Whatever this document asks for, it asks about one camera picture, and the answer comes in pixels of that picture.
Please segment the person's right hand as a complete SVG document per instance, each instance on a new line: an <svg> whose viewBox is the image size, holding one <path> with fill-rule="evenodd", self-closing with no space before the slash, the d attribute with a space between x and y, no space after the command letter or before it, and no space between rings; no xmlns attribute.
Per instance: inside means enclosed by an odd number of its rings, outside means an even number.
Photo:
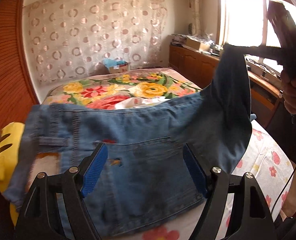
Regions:
<svg viewBox="0 0 296 240"><path fill-rule="evenodd" d="M281 72L284 105L290 114L296 115L296 78L291 79L286 71Z"/></svg>

